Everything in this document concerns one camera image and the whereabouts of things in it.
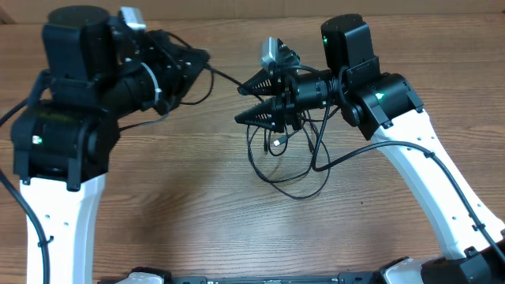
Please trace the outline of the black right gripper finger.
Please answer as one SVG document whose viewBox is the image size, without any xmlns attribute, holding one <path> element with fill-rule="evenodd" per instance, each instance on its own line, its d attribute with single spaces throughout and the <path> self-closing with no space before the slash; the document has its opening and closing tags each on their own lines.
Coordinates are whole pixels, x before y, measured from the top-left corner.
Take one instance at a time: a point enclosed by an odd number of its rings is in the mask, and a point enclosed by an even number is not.
<svg viewBox="0 0 505 284">
<path fill-rule="evenodd" d="M 278 115 L 275 113 L 275 100 L 269 99 L 234 117 L 239 124 L 259 126 L 268 130 L 278 130 Z"/>
<path fill-rule="evenodd" d="M 240 95 L 274 95 L 273 80 L 275 78 L 275 73 L 261 69 L 244 84 L 238 86 L 238 93 Z"/>
</svg>

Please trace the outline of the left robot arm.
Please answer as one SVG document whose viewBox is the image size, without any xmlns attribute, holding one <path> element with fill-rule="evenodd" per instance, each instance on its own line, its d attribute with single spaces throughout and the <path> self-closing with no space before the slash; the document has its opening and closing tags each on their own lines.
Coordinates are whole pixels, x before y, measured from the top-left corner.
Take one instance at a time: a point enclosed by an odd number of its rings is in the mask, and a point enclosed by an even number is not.
<svg viewBox="0 0 505 284">
<path fill-rule="evenodd" d="M 52 11 L 42 39 L 48 67 L 13 110 L 12 193 L 27 216 L 29 283 L 90 283 L 95 224 L 119 121 L 182 105 L 209 53 L 163 30 L 139 9 Z"/>
</svg>

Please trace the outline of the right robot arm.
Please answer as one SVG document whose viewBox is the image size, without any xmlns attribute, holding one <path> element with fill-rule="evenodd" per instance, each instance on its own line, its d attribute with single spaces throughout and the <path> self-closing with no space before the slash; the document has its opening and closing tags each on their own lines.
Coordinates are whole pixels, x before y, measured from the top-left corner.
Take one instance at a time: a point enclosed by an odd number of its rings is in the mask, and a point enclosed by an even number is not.
<svg viewBox="0 0 505 284">
<path fill-rule="evenodd" d="M 358 14 L 321 26 L 327 68 L 300 63 L 281 40 L 263 45 L 260 71 L 238 86 L 262 102 L 237 123 L 285 133 L 300 129 L 312 109 L 337 107 L 403 177 L 427 216 L 440 255 L 403 257 L 370 272 L 342 272 L 338 283 L 501 283 L 504 223 L 470 188 L 440 143 L 421 98 L 408 80 L 384 73 L 369 26 Z"/>
</svg>

